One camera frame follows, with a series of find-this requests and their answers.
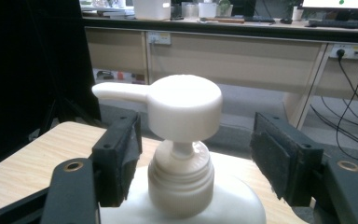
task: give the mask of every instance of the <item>floor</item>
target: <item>floor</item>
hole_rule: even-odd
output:
[[[281,119],[286,119],[283,106],[284,93],[222,84],[218,84],[218,86],[224,98],[221,126],[216,135],[203,142],[211,151],[249,159],[251,158],[249,143],[255,121],[255,112],[268,112],[279,116]],[[324,98],[324,102],[339,115],[345,110],[345,104],[340,99]],[[324,105],[324,102],[321,97],[317,96],[314,97],[312,106],[318,113],[337,124],[339,118]],[[351,105],[352,111],[358,116],[358,102],[353,102]],[[140,111],[143,116],[142,127],[144,136],[159,139],[148,130],[146,105],[100,100],[100,106],[105,123],[109,123],[112,116],[120,116],[120,113],[125,113],[125,110],[122,110],[123,108]],[[348,112],[345,118],[358,123],[358,118],[352,112]],[[357,125],[341,121],[340,127],[358,137]],[[339,134],[338,142],[341,146],[340,149],[337,144],[337,131],[323,123],[312,109],[310,109],[305,119],[301,132],[313,141],[322,143],[324,151],[328,154],[345,157],[346,155],[343,155],[341,151],[344,150],[354,158],[358,158],[358,143]],[[311,208],[296,207],[293,210],[306,222],[314,222]]]

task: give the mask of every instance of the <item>white pump dispenser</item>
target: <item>white pump dispenser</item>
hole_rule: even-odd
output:
[[[174,75],[150,86],[109,82],[94,86],[92,91],[100,99],[146,103],[149,128],[166,139],[158,146],[147,171],[148,202],[165,217],[161,222],[167,222],[166,217],[189,220],[202,213],[213,199],[214,169],[209,150],[200,140],[211,137],[220,125],[222,94],[217,85],[203,77]],[[255,195],[252,200],[261,212],[249,220],[265,223],[261,202]],[[142,210],[136,207],[129,209]]]

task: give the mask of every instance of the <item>keyboard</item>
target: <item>keyboard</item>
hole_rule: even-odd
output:
[[[262,17],[262,16],[253,16],[253,17],[243,17],[245,21],[253,21],[253,22],[275,22],[275,20],[271,17]]]
[[[309,27],[336,27],[345,29],[358,29],[358,21],[309,21]]]

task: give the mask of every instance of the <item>wooden table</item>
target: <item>wooden table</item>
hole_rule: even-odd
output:
[[[0,163],[0,208],[48,187],[55,166],[72,158],[87,158],[105,129],[65,122]],[[138,167],[152,159],[159,141],[143,138]],[[260,198],[267,223],[305,223],[279,201],[253,161],[211,153],[213,166],[242,179]]]

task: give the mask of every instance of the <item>electrical outlet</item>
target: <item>electrical outlet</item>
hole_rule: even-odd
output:
[[[343,49],[345,50],[345,54],[342,58],[345,59],[358,59],[358,45],[350,45],[350,44],[335,44],[330,53],[330,58],[337,58],[337,50]]]
[[[147,35],[149,44],[171,44],[171,34],[168,32],[147,32]]]

